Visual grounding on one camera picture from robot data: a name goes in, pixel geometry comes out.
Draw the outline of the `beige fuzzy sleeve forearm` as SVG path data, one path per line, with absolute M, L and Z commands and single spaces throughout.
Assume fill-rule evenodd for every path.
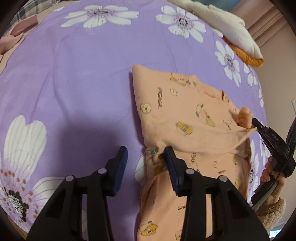
M 286 209 L 286 201 L 280 198 L 276 204 L 268 208 L 260 206 L 255 212 L 267 232 L 270 232 L 280 221 Z

